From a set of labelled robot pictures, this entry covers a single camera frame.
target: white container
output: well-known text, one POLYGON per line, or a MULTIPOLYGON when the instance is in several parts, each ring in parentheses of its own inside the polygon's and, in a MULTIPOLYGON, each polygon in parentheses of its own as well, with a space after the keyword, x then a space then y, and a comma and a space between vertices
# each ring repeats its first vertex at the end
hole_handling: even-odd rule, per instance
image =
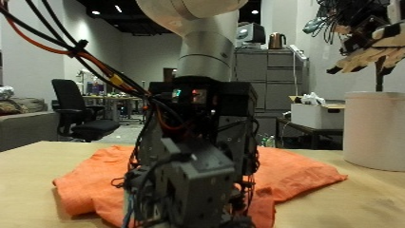
POLYGON ((368 168, 405 171, 405 94, 345 94, 343 158, 368 168))
POLYGON ((343 129, 344 105, 291 104, 291 122, 315 129, 343 129))

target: desk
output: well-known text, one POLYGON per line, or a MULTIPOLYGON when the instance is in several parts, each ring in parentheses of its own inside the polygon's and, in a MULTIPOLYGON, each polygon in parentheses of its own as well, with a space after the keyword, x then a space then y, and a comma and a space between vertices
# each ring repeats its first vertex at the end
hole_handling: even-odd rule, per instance
POLYGON ((312 149, 316 150, 319 147, 319 139, 321 135, 336 135, 343 136, 343 129, 315 129, 308 126, 292 123, 291 120, 285 118, 277 118, 276 119, 276 140, 280 139, 280 124, 287 125, 288 127, 292 127, 293 129, 301 131, 305 134, 309 134, 312 136, 312 149))
MULTIPOLYGON (((0 226, 112 227, 96 215, 71 218, 52 185, 52 180, 96 149, 108 146, 95 142, 38 142, 0 153, 0 226)), ((279 204, 276 228, 404 227, 405 173, 348 163, 341 151, 292 151, 335 165, 348 180, 279 204)))
POLYGON ((113 121, 119 122, 119 114, 117 114, 117 102, 119 101, 125 101, 127 102, 127 115, 128 115, 128 119, 131 119, 131 115, 132 115, 132 101, 141 101, 141 98, 137 97, 108 97, 108 96, 84 96, 85 100, 105 100, 108 102, 112 102, 112 118, 113 121))

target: chair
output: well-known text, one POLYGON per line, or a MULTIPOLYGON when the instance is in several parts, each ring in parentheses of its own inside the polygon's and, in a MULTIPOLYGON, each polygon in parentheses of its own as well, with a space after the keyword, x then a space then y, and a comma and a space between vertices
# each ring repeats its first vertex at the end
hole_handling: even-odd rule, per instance
POLYGON ((60 113, 59 135, 85 142, 97 141, 119 128, 111 120, 96 120, 104 106, 87 106, 79 87, 72 80, 54 79, 52 86, 58 96, 55 111, 60 113))

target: kettle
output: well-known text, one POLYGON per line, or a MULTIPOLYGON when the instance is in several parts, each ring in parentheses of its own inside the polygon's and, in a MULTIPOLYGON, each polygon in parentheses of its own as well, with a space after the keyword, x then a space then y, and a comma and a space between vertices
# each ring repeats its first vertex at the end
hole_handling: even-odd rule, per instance
POLYGON ((283 45, 287 44, 287 35, 279 32, 273 32, 269 35, 268 49, 281 49, 283 45))

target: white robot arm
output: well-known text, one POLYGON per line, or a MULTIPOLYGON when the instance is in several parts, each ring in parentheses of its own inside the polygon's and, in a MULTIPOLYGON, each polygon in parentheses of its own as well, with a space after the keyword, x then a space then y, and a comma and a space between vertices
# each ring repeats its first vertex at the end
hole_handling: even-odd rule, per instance
POLYGON ((177 76, 229 81, 239 9, 248 0, 137 0, 148 17, 183 37, 177 76))

